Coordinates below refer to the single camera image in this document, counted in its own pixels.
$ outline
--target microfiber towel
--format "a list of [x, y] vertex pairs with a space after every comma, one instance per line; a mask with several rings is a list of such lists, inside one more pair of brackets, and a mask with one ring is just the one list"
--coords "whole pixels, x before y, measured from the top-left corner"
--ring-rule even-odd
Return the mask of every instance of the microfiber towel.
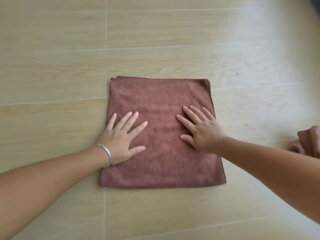
[[181, 140], [189, 134], [176, 115], [188, 116], [183, 106], [207, 108], [213, 115], [207, 79], [112, 78], [107, 121], [117, 113], [116, 123], [127, 112], [139, 112], [131, 129], [148, 121], [130, 148], [146, 150], [128, 161], [102, 170], [100, 185], [120, 189], [196, 188], [226, 183], [219, 156], [201, 153]]
[[290, 151], [320, 159], [319, 126], [312, 126], [310, 129], [299, 131], [298, 138], [298, 140], [291, 143]]

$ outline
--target right hand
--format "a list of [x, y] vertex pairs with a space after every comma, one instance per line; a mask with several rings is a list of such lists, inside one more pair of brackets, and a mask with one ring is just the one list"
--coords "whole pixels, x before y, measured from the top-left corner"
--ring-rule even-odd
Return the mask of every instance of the right hand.
[[227, 134], [222, 130], [214, 116], [206, 108], [200, 111], [194, 106], [183, 107], [183, 111], [194, 122], [190, 122], [181, 115], [177, 115], [177, 119], [193, 134], [181, 135], [180, 138], [190, 143], [199, 151], [215, 153], [221, 142], [228, 138]]

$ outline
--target left hand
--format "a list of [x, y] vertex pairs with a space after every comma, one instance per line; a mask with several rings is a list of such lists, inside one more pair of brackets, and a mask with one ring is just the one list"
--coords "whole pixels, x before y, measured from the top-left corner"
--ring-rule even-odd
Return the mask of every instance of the left hand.
[[147, 126], [148, 123], [147, 121], [144, 121], [128, 133], [131, 126], [138, 118], [138, 115], [138, 112], [135, 112], [133, 115], [132, 112], [127, 113], [113, 128], [117, 117], [117, 114], [113, 114], [105, 131], [102, 133], [98, 144], [104, 145], [109, 150], [112, 165], [122, 163], [146, 149], [142, 145], [129, 149], [130, 142]]

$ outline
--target forearm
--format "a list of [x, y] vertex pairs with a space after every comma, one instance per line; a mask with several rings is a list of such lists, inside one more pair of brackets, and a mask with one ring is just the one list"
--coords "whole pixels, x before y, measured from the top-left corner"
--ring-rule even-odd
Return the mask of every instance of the forearm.
[[102, 168], [108, 159], [95, 147], [0, 175], [0, 239], [9, 239], [64, 192]]
[[216, 152], [250, 173], [288, 204], [320, 223], [320, 160], [225, 139]]

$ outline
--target finger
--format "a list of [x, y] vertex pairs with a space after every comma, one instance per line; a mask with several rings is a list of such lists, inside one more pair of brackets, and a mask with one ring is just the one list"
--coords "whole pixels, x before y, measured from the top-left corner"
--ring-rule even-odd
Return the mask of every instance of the finger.
[[146, 128], [148, 122], [144, 121], [142, 124], [138, 125], [136, 128], [134, 128], [128, 135], [130, 136], [131, 140], [133, 140], [144, 128]]
[[139, 113], [135, 112], [133, 114], [133, 116], [130, 117], [130, 119], [128, 119], [128, 121], [123, 125], [122, 127], [122, 131], [125, 131], [126, 133], [130, 130], [131, 126], [134, 124], [134, 122], [136, 121], [136, 119], [138, 118]]
[[215, 120], [214, 116], [212, 113], [210, 113], [209, 110], [207, 110], [205, 107], [202, 107], [204, 115], [209, 119], [209, 120]]
[[191, 144], [194, 148], [196, 147], [196, 143], [195, 143], [194, 138], [192, 136], [190, 136], [190, 135], [181, 135], [180, 139], [186, 141], [189, 144]]
[[191, 131], [192, 133], [194, 132], [195, 129], [195, 125], [187, 120], [185, 117], [182, 117], [181, 115], [176, 115], [178, 121], [180, 121], [182, 123], [182, 125], [184, 125], [189, 131]]
[[111, 116], [108, 124], [106, 125], [106, 131], [110, 131], [110, 130], [113, 129], [113, 125], [115, 124], [116, 118], [117, 118], [117, 114], [114, 113], [114, 114]]
[[205, 121], [207, 117], [196, 107], [190, 106], [190, 109], [199, 117], [200, 120]]
[[183, 106], [183, 111], [190, 117], [190, 119], [195, 124], [198, 124], [199, 122], [201, 122], [199, 117], [191, 109], [187, 108], [186, 106]]
[[143, 145], [136, 146], [136, 147], [134, 147], [134, 148], [129, 149], [129, 150], [128, 150], [128, 159], [129, 159], [130, 157], [133, 157], [134, 155], [136, 155], [136, 154], [144, 151], [145, 149], [146, 149], [146, 147], [143, 146]]
[[116, 131], [119, 131], [122, 128], [122, 126], [126, 123], [126, 121], [130, 118], [131, 115], [132, 115], [132, 112], [130, 111], [125, 116], [123, 116], [121, 120], [115, 125], [114, 129]]

